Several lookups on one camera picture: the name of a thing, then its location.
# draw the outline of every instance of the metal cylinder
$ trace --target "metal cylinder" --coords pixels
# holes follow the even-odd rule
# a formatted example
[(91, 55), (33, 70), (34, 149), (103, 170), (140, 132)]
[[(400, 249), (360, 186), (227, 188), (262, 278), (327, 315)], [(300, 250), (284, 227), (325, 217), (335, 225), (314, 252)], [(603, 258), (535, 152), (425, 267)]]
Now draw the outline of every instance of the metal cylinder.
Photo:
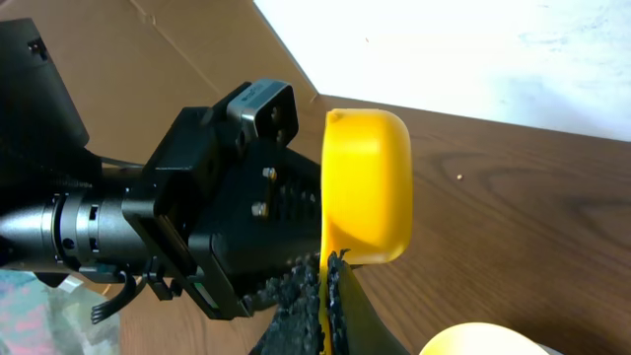
[(122, 215), (122, 193), (78, 190), (0, 215), (0, 236), (11, 250), (3, 267), (63, 272), (113, 264), (139, 272), (150, 257)]
[(12, 209), (0, 216), (0, 236), (8, 242), (5, 268), (29, 271), (63, 271), (57, 263), (53, 220), (59, 201), (52, 198)]

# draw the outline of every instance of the yellow plastic cup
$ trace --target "yellow plastic cup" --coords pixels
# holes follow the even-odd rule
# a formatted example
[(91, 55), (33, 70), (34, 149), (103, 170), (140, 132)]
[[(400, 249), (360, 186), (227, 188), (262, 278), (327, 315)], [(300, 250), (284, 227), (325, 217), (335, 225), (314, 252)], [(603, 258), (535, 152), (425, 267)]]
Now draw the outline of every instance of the yellow plastic cup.
[(412, 153), (403, 121), (379, 109), (335, 109), (326, 116), (321, 165), (320, 313), (324, 353), (327, 259), (349, 249), (349, 264), (388, 262), (412, 232)]

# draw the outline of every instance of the wood grain surface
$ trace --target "wood grain surface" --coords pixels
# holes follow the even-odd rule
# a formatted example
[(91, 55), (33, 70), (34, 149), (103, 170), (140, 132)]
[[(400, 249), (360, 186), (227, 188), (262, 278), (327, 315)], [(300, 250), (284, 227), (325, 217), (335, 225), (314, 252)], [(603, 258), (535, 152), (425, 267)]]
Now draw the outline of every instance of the wood grain surface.
[[(301, 109), (292, 148), (319, 161), (330, 107), (389, 109), (412, 138), (412, 242), (396, 261), (356, 271), (412, 354), (467, 321), (564, 354), (631, 353), (631, 144), (318, 98)], [(160, 303), (145, 290), (122, 311), (121, 348), (245, 354), (272, 312), (212, 321), (186, 296)]]

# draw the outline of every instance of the white object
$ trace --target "white object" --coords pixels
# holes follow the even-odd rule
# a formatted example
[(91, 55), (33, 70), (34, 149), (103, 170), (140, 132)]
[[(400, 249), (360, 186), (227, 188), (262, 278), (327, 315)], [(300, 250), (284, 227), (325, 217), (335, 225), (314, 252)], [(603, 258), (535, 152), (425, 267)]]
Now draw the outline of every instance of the white object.
[(630, 0), (254, 0), (320, 94), (631, 141)]

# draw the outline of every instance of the screw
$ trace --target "screw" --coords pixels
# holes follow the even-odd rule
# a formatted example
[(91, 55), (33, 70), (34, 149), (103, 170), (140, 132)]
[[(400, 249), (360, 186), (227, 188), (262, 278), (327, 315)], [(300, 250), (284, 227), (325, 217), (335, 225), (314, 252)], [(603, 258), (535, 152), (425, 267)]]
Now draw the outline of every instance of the screw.
[(264, 202), (255, 202), (252, 204), (252, 216), (267, 217), (267, 204)]
[(274, 168), (263, 168), (263, 176), (272, 181), (276, 180), (276, 170)]

